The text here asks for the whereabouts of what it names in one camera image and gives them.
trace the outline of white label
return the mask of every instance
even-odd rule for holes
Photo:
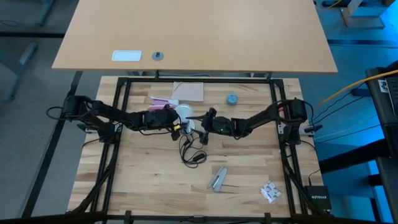
[[[388,86],[387,86],[387,81],[385,80],[378,80],[379,81],[379,87],[380,87],[380,91],[382,93],[388,93]]]
[[[140,50],[115,50],[112,55],[114,62],[139,62],[140,60]]]
[[[268,203],[272,203],[282,195],[282,193],[276,188],[275,184],[271,181],[268,181],[260,188],[260,193],[265,199],[267,199]]]

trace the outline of black cable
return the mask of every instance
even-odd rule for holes
[[[311,175],[312,174],[316,174],[317,172],[319,172],[321,169],[318,169],[317,171],[315,171],[315,172],[312,172],[309,176],[308,176],[308,183],[310,184],[310,186],[312,186],[312,183],[311,183]]]
[[[309,102],[307,102],[307,101],[303,101],[306,105],[309,105],[310,106],[310,108],[311,108],[311,126],[313,127],[313,106],[309,103]]]
[[[304,141],[304,140],[301,140],[301,141],[304,142],[304,143],[309,144],[310,146],[312,146],[312,147],[313,147],[313,150],[315,150],[316,154],[318,154],[318,151],[317,151],[317,149],[315,149],[315,146],[314,146],[313,144],[311,144],[311,143],[309,143],[309,142],[307,142],[307,141]]]
[[[345,94],[343,97],[341,97],[340,99],[336,100],[332,105],[328,106],[328,108],[326,108],[326,110],[322,111],[322,112],[321,112],[320,114],[318,114],[318,116],[316,116],[314,119],[319,118],[324,112],[328,111],[328,109],[330,109],[332,106],[335,106],[337,102],[339,102],[339,101],[343,100],[344,98],[346,98],[346,96],[350,95],[351,92],[352,92],[353,90],[356,90],[357,88],[361,87],[363,84],[365,84],[365,83],[362,83],[362,84],[360,84],[358,87],[353,88],[349,93]]]
[[[134,127],[137,127],[137,125],[135,124],[135,122],[133,122],[133,121],[129,121],[130,123],[132,123],[132,125],[134,125]],[[150,133],[150,134],[145,134],[145,133],[143,133],[140,129],[138,129],[138,132],[140,132],[143,136],[151,136],[151,135],[156,135],[156,134],[168,134],[168,133],[171,133],[171,131],[167,131],[167,132],[164,132],[164,133]]]
[[[364,97],[362,96],[362,97],[360,97],[360,98],[358,98],[358,99],[355,99],[355,100],[353,100],[353,101],[351,101],[351,102],[349,102],[349,103],[346,103],[346,104],[343,105],[343,106],[340,106],[339,108],[335,109],[335,110],[332,111],[331,113],[328,113],[326,116],[324,116],[324,117],[321,118],[320,120],[316,121],[314,124],[317,124],[317,123],[323,121],[325,118],[329,117],[329,116],[332,115],[333,113],[336,113],[337,111],[343,109],[344,107],[346,107],[346,106],[348,106],[348,105],[350,105],[350,104],[352,104],[352,103],[357,102],[358,100],[360,100],[360,99],[362,99],[362,98],[364,98]]]
[[[371,127],[368,127],[368,128],[362,129],[362,130],[359,130],[359,131],[354,131],[354,132],[352,132],[352,133],[344,134],[344,135],[342,135],[342,136],[338,136],[338,137],[335,137],[335,138],[331,138],[331,139],[328,139],[328,140],[324,140],[324,141],[322,141],[322,142],[317,142],[317,143],[320,144],[320,143],[328,142],[328,141],[331,141],[331,140],[339,139],[339,138],[342,138],[342,137],[345,137],[345,136],[349,136],[349,135],[352,135],[352,134],[356,134],[356,133],[360,133],[361,131],[365,131],[365,130],[368,130],[368,129],[372,129],[372,128],[375,128],[375,127],[378,127],[378,126],[380,126],[380,124],[374,125],[374,126],[371,126]]]
[[[189,168],[194,169],[197,168],[199,166],[199,164],[206,162],[207,160],[207,153],[203,150],[201,150],[203,148],[203,144],[201,145],[200,148],[195,148],[192,147],[193,142],[195,142],[196,139],[199,138],[193,138],[193,135],[189,135],[192,138],[192,141],[189,140],[188,136],[185,136],[186,140],[185,142],[181,145],[181,140],[183,139],[184,136],[182,136],[180,138],[180,142],[178,143],[178,148],[180,151],[180,157],[182,162]],[[188,150],[190,148],[194,148],[197,149],[198,151],[195,152],[189,159],[185,158],[186,153],[188,152]]]
[[[235,136],[235,133],[234,133],[234,131],[233,131],[233,128],[232,128],[232,124],[231,124],[231,122],[228,122],[229,123],[229,127],[231,128],[231,134],[232,134],[232,137],[234,137],[235,138],[235,140],[239,140],[239,139],[241,139],[242,138],[242,136],[243,136],[243,134],[244,134],[244,132],[242,132],[241,133],[241,135],[239,136],[239,137],[236,137]]]
[[[85,147],[87,144],[90,144],[90,143],[95,142],[95,141],[98,141],[98,140],[100,140],[100,139],[98,138],[98,139],[94,139],[94,140],[85,142],[81,147]]]
[[[61,110],[62,110],[63,108],[60,107],[60,106],[52,106],[52,107],[50,107],[50,108],[45,112],[45,114],[46,114],[49,118],[54,119],[54,120],[57,120],[57,121],[75,121],[75,120],[78,120],[78,119],[80,119],[80,118],[82,118],[82,117],[84,117],[84,116],[90,114],[90,113],[93,112],[93,110],[94,110],[94,109],[90,109],[90,110],[88,110],[86,113],[82,114],[81,116],[75,116],[75,117],[72,117],[72,118],[56,118],[56,117],[50,115],[50,111],[53,110],[53,109],[61,109]]]
[[[176,113],[176,114],[177,114],[177,116],[178,116],[178,119],[180,120],[180,124],[182,124],[182,120],[181,120],[180,115],[179,115],[178,113]]]

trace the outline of wooden tabletop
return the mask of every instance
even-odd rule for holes
[[[81,0],[53,68],[337,72],[312,0]]]
[[[97,100],[112,104],[117,79],[101,79]],[[302,98],[298,79],[284,79],[284,82],[288,99]],[[218,116],[249,118],[271,103],[268,84],[205,83],[204,88],[204,102],[189,103],[194,115],[204,114],[212,106]],[[132,83],[127,112],[145,110],[151,103],[150,96],[170,98],[171,92],[172,83]],[[226,105],[226,96],[231,92],[239,97],[236,106]],[[86,141],[97,137],[88,134]],[[313,143],[308,137],[302,139]],[[94,186],[102,148],[99,142],[84,147],[68,209],[75,208]],[[210,134],[204,150],[207,161],[190,169],[181,162],[178,141],[172,141],[169,134],[142,136],[124,128],[109,214],[124,215],[126,210],[131,210],[135,215],[262,217],[269,212],[272,217],[290,216],[275,122],[255,129],[238,141]],[[303,183],[308,184],[308,175],[319,169],[317,155],[305,143],[297,146],[297,154]],[[226,166],[228,174],[221,192],[214,193],[206,186],[220,166]],[[269,180],[282,192],[273,204],[259,193],[260,187]],[[311,180],[313,185],[323,184],[319,172],[313,174]],[[293,190],[296,211],[300,212],[294,185]],[[102,208],[103,194],[104,190],[99,208]]]

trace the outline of wire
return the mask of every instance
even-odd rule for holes
[[[356,88],[353,89],[353,90],[358,89],[358,88],[361,87],[363,84],[364,84],[364,83],[360,84],[358,87],[356,87]],[[321,112],[320,114],[318,114],[318,116],[316,116],[314,119],[319,118],[319,116],[321,116],[324,112],[328,111],[328,109],[330,109],[332,106],[335,106],[337,102],[343,100],[344,98],[346,98],[346,96],[348,96],[348,95],[350,95],[350,94],[351,94],[351,92],[345,94],[343,97],[341,97],[340,99],[336,100],[332,105],[328,106],[328,108],[326,108],[326,110],[322,111],[322,112]]]
[[[311,143],[309,143],[309,142],[307,142],[307,141],[304,141],[304,140],[301,140],[301,141],[304,142],[304,143],[309,144],[310,146],[312,146],[312,147],[313,147],[313,150],[315,150],[316,154],[318,154],[318,151],[317,151],[317,149],[315,149],[315,146],[314,146],[313,144],[311,144]]]
[[[330,100],[333,99],[334,97],[336,97],[336,96],[342,94],[344,91],[346,91],[346,90],[348,90],[349,88],[354,87],[354,86],[356,86],[356,85],[358,85],[358,84],[361,84],[361,83],[364,83],[364,82],[367,82],[367,81],[370,81],[370,80],[373,80],[373,79],[377,79],[377,78],[382,78],[382,77],[386,77],[386,76],[389,76],[389,75],[393,75],[393,74],[396,74],[396,73],[398,73],[398,70],[394,70],[394,71],[391,71],[391,72],[386,72],[386,73],[378,74],[378,75],[375,75],[375,76],[372,76],[372,77],[368,77],[368,78],[364,78],[364,79],[362,79],[362,80],[356,81],[356,82],[354,82],[354,83],[352,83],[352,84],[350,84],[350,85],[348,85],[348,86],[342,88],[342,89],[341,89],[340,91],[338,91],[337,93],[335,93],[335,94],[329,96],[328,98],[326,98],[325,100],[323,100],[322,102],[320,102],[317,106],[320,106],[320,105],[326,103],[327,101],[330,101]]]
[[[313,126],[313,106],[309,103],[309,102],[307,102],[307,101],[304,101],[304,103],[306,104],[306,105],[309,105],[310,107],[311,107],[311,125]]]
[[[310,186],[312,186],[312,183],[311,183],[311,175],[312,174],[316,174],[317,172],[319,172],[321,169],[318,169],[317,171],[315,171],[315,172],[312,172],[309,176],[308,176],[308,183],[310,184]]]
[[[336,3],[334,3],[334,4],[332,4],[331,6],[328,6],[328,7],[323,7],[323,8],[319,8],[319,7],[316,7],[317,9],[320,9],[320,10],[323,10],[323,9],[330,9],[331,7],[335,7],[337,4],[339,4],[340,2],[342,2],[343,0],[339,0],[339,1],[337,1]]]
[[[86,113],[83,113],[81,116],[75,116],[75,117],[71,117],[71,118],[56,118],[56,117],[50,115],[50,111],[53,110],[53,109],[61,109],[62,110],[63,108],[60,107],[60,106],[52,106],[45,112],[45,114],[49,118],[57,120],[57,121],[75,121],[75,120],[78,120],[78,119],[80,119],[80,118],[82,118],[82,117],[84,117],[84,116],[86,116],[86,115],[88,115],[88,114],[90,114],[90,113],[92,113],[94,111],[94,109],[90,109]]]
[[[90,144],[90,143],[92,143],[92,142],[98,141],[98,140],[100,140],[100,139],[98,138],[98,139],[94,139],[94,140],[85,142],[81,147],[85,147],[86,145],[88,145],[88,144]]]
[[[17,21],[12,21],[12,20],[7,20],[7,19],[1,19],[0,24],[9,26],[9,27],[19,27],[20,26],[20,24]]]
[[[199,166],[199,164],[206,162],[207,160],[207,153],[203,150],[201,150],[203,148],[203,144],[201,145],[200,148],[196,148],[193,147],[192,144],[193,142],[195,142],[196,139],[199,138],[193,138],[193,135],[189,135],[191,136],[192,140],[189,140],[188,136],[182,136],[180,138],[180,142],[178,143],[178,148],[180,151],[180,157],[182,162],[189,168],[194,169],[197,168]],[[186,141],[184,142],[184,144],[181,145],[181,140],[183,137],[186,137]],[[190,148],[194,148],[197,149],[198,151],[195,152],[189,159],[185,158],[186,153],[188,152],[188,149]]]
[[[318,143],[320,144],[320,143],[328,142],[328,141],[331,141],[331,140],[339,139],[339,138],[342,138],[342,137],[345,137],[345,136],[349,136],[349,135],[352,135],[352,134],[356,134],[356,133],[360,133],[360,132],[362,132],[362,131],[366,131],[366,130],[368,130],[368,129],[372,129],[372,128],[375,128],[375,127],[378,127],[378,126],[380,126],[380,124],[377,124],[377,125],[374,125],[374,126],[371,126],[371,127],[368,127],[368,128],[362,129],[362,130],[359,130],[359,131],[354,131],[354,132],[352,132],[352,133],[344,134],[344,135],[342,135],[342,136],[338,136],[338,137],[335,137],[335,138],[331,138],[331,139],[328,139],[328,140],[324,140],[324,141],[321,141],[321,142],[318,142]]]
[[[133,121],[128,121],[128,122],[130,122],[132,125],[134,125],[134,127],[137,127],[137,125],[135,124],[135,122],[133,122]],[[145,134],[145,133],[143,133],[140,129],[138,129],[138,132],[140,132],[143,136],[151,136],[151,135],[157,135],[157,134],[168,134],[168,133],[171,133],[171,131],[169,131],[169,129],[167,129],[165,126],[164,126],[164,128],[167,130],[167,132],[164,132],[164,133],[150,133],[150,134]]]
[[[235,136],[235,133],[233,132],[233,128],[232,128],[232,122],[227,122],[227,123],[229,123],[229,128],[231,128],[231,134],[232,134],[232,137],[234,137],[234,138],[235,138],[235,140],[239,140],[239,139],[241,139],[241,138],[242,138],[242,136],[243,136],[243,134],[244,134],[244,131],[241,133],[241,135],[240,135],[239,137],[236,137],[236,136]]]
[[[317,124],[317,123],[323,121],[325,118],[329,117],[329,116],[332,115],[333,113],[335,113],[335,112],[337,112],[337,111],[343,109],[344,107],[346,107],[346,106],[348,106],[348,105],[350,105],[350,104],[352,104],[352,103],[357,102],[358,100],[360,100],[360,99],[362,99],[362,98],[364,98],[364,97],[362,96],[362,97],[360,97],[360,98],[358,98],[358,99],[355,99],[355,100],[353,100],[353,101],[351,101],[351,102],[349,102],[349,103],[346,103],[346,104],[343,105],[343,106],[340,106],[339,108],[335,109],[334,111],[328,113],[326,116],[324,116],[324,117],[321,118],[320,120],[316,121],[314,124]]]
[[[349,130],[351,130],[351,129],[353,129],[353,128],[355,128],[355,127],[357,127],[357,126],[363,124],[365,121],[367,121],[367,120],[369,120],[369,119],[372,119],[372,118],[374,118],[374,117],[376,117],[376,116],[377,116],[377,114],[371,116],[370,118],[363,119],[363,120],[357,122],[356,124],[351,125],[351,126],[350,126],[349,128],[347,128],[347,129],[344,129],[344,130],[342,130],[342,131],[337,131],[337,132],[335,132],[335,133],[327,134],[327,135],[324,135],[324,136],[316,137],[316,138],[314,138],[314,140],[321,139],[321,138],[325,138],[325,137],[328,137],[328,136],[332,136],[332,135],[336,135],[336,134],[339,134],[339,133],[343,133],[343,132],[349,131]]]

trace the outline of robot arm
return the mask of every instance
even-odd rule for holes
[[[174,125],[178,114],[168,105],[162,110],[127,113],[87,96],[69,96],[64,101],[62,116],[69,121],[81,121],[84,125],[78,125],[79,128],[93,129],[98,132],[101,142],[111,144],[117,141],[114,136],[115,124],[104,122],[99,116],[119,122],[133,131],[166,129],[171,132],[174,141],[180,137],[176,128],[178,125]]]
[[[291,119],[284,119],[279,116],[279,109],[283,107],[288,109]],[[228,119],[223,116],[216,116],[216,114],[217,111],[214,108],[210,108],[209,112],[206,112],[202,116],[188,117],[188,119],[201,121],[201,126],[205,129],[205,134],[200,139],[203,144],[207,144],[208,142],[208,133],[216,133],[240,139],[252,133],[253,129],[270,121],[280,121],[286,124],[284,141],[290,144],[297,144],[296,142],[300,141],[300,124],[307,120],[305,103],[298,99],[275,102],[269,105],[264,111],[248,119]]]

